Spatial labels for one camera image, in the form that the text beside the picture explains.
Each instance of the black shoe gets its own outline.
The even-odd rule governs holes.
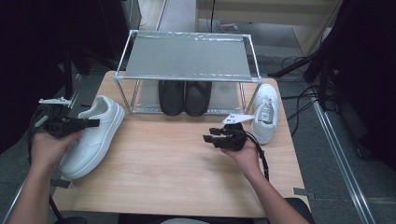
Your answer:
[[[158,81],[161,110],[165,115],[175,116],[183,111],[184,81]]]
[[[188,81],[186,82],[185,111],[188,115],[199,117],[207,111],[212,92],[212,82]]]

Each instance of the white sneaker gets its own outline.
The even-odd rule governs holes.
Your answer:
[[[279,105],[276,89],[270,84],[262,84],[254,97],[253,107],[255,118],[250,132],[260,144],[267,144],[271,141],[277,125]]]
[[[59,165],[61,174],[77,179],[93,170],[106,155],[124,115],[124,109],[116,102],[96,96],[92,108],[81,112],[78,118],[99,119],[100,125],[85,129],[81,138],[70,145]]]

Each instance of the forearm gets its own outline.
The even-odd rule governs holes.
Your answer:
[[[261,171],[246,175],[271,223],[307,223],[265,179]]]
[[[31,169],[8,223],[48,222],[50,172]]]

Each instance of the hand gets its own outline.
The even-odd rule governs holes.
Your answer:
[[[73,141],[82,136],[82,131],[55,138],[47,132],[37,133],[32,142],[32,168],[52,174]]]
[[[245,176],[255,175],[257,172],[262,173],[259,165],[259,155],[252,141],[247,140],[239,151],[231,151],[225,148],[222,148],[221,151],[235,161]]]

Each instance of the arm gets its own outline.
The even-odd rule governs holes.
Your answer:
[[[57,139],[48,133],[35,135],[32,164],[21,196],[8,223],[47,223],[52,173],[66,152],[67,146],[80,138],[82,132]]]
[[[254,188],[271,223],[307,223],[265,179],[260,169],[257,150],[251,141],[247,140],[244,147],[239,151],[228,149],[222,149],[221,151],[235,161]]]

